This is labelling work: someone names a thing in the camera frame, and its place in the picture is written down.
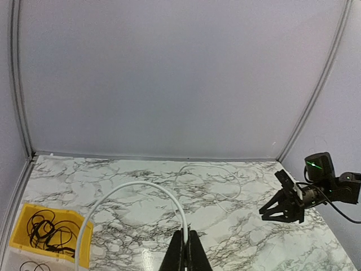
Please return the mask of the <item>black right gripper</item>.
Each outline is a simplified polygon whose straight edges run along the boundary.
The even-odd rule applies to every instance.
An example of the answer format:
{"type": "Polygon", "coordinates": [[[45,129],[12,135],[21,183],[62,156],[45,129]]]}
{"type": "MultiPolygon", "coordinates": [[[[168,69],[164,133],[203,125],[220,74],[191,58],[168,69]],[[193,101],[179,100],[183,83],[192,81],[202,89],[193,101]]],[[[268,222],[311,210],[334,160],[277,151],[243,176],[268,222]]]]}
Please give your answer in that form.
{"type": "Polygon", "coordinates": [[[284,223],[303,223],[306,209],[306,188],[279,190],[263,207],[259,209],[261,219],[284,223]]]}

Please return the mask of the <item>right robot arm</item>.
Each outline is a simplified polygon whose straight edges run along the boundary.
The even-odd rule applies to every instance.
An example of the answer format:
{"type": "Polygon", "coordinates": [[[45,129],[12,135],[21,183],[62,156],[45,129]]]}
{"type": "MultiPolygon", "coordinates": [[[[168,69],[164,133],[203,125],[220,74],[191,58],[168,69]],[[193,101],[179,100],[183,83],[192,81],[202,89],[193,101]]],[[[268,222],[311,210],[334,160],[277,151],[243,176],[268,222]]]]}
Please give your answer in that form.
{"type": "Polygon", "coordinates": [[[360,221],[351,219],[333,204],[358,204],[359,173],[345,172],[337,177],[330,153],[320,152],[305,158],[303,176],[305,182],[294,182],[283,169],[275,173],[281,189],[259,209],[263,221],[302,223],[305,210],[320,204],[330,204],[342,217],[360,224],[360,221]]]}

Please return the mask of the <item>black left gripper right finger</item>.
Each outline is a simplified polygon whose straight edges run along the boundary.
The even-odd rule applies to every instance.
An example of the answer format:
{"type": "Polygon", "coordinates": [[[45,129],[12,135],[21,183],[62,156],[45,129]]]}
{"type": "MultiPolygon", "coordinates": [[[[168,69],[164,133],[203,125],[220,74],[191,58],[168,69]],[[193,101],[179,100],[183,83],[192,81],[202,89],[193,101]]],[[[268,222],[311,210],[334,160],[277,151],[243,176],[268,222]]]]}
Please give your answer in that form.
{"type": "Polygon", "coordinates": [[[189,232],[186,251],[187,270],[212,271],[212,267],[201,244],[201,240],[195,230],[189,232]]]}

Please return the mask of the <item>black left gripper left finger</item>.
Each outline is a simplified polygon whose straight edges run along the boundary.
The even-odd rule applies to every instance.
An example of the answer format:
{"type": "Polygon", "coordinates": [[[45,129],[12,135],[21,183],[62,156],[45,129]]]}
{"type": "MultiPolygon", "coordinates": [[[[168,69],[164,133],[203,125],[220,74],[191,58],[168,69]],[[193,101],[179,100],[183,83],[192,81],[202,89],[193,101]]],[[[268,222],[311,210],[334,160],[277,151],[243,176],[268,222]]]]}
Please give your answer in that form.
{"type": "Polygon", "coordinates": [[[160,265],[159,271],[182,271],[184,270],[186,242],[183,238],[183,230],[176,230],[171,238],[168,249],[160,265]]]}

